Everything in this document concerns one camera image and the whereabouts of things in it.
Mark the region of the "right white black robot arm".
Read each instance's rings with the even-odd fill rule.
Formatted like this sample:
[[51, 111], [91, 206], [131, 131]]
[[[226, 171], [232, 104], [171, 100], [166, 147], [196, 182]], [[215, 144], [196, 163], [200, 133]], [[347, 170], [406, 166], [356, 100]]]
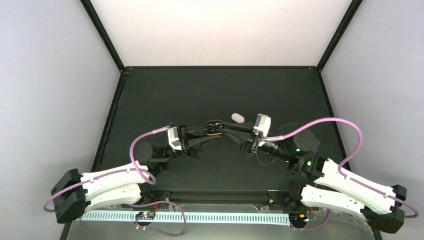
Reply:
[[310, 127], [329, 122], [320, 118], [290, 133], [270, 135], [271, 119], [259, 115], [255, 123], [221, 122], [213, 125], [218, 134], [225, 134], [240, 143], [247, 154], [258, 150], [288, 162], [288, 170], [301, 177], [286, 193], [285, 204], [293, 210], [301, 207], [326, 208], [346, 213], [384, 233], [395, 234], [404, 225], [402, 210], [407, 189], [401, 185], [375, 183], [343, 168], [330, 158], [318, 155], [319, 140]]

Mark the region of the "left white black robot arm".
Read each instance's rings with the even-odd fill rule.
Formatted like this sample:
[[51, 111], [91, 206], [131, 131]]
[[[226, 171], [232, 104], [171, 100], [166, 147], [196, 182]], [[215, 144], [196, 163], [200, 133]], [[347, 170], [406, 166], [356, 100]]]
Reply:
[[220, 122], [204, 127], [170, 124], [143, 133], [130, 145], [128, 164], [97, 172], [68, 170], [52, 188], [43, 209], [54, 213], [57, 223], [65, 224], [92, 210], [134, 205], [143, 198], [144, 188], [157, 183], [162, 165], [177, 156], [195, 156], [220, 136], [221, 128]]

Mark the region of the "black earbuds charging case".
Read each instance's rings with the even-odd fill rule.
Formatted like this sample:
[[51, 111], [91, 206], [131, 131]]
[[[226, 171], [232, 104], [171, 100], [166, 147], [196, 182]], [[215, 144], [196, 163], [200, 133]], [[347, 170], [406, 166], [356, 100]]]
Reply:
[[221, 135], [222, 121], [214, 119], [205, 123], [205, 134], [207, 136], [218, 136]]

